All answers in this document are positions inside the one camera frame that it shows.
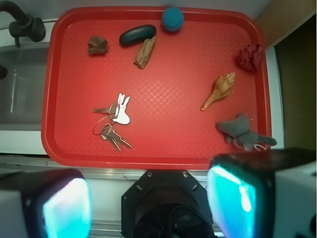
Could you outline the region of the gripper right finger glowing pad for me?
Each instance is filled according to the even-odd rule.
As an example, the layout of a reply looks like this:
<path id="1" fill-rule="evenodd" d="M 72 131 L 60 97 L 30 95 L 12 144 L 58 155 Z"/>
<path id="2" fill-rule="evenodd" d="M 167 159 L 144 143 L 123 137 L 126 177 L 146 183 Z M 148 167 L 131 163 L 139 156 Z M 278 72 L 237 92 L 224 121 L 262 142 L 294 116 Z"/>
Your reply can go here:
<path id="1" fill-rule="evenodd" d="M 227 238 L 314 238 L 317 153 L 286 148 L 217 155 L 207 196 Z"/>

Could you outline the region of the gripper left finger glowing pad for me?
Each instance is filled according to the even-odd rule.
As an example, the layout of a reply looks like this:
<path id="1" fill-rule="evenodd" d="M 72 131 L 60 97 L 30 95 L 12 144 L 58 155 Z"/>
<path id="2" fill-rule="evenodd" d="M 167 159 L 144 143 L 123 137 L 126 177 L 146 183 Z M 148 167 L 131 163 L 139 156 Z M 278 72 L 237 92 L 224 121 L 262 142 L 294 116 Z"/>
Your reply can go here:
<path id="1" fill-rule="evenodd" d="M 76 169 L 0 177 L 2 238 L 86 238 L 92 214 L 90 185 Z"/>

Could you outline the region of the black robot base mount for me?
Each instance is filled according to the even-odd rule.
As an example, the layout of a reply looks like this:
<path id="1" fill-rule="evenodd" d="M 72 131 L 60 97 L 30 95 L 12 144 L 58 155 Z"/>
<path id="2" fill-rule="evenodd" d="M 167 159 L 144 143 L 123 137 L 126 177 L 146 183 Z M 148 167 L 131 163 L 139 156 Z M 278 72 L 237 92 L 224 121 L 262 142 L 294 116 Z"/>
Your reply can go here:
<path id="1" fill-rule="evenodd" d="M 207 191 L 187 171 L 148 170 L 121 197 L 125 238 L 214 238 Z"/>

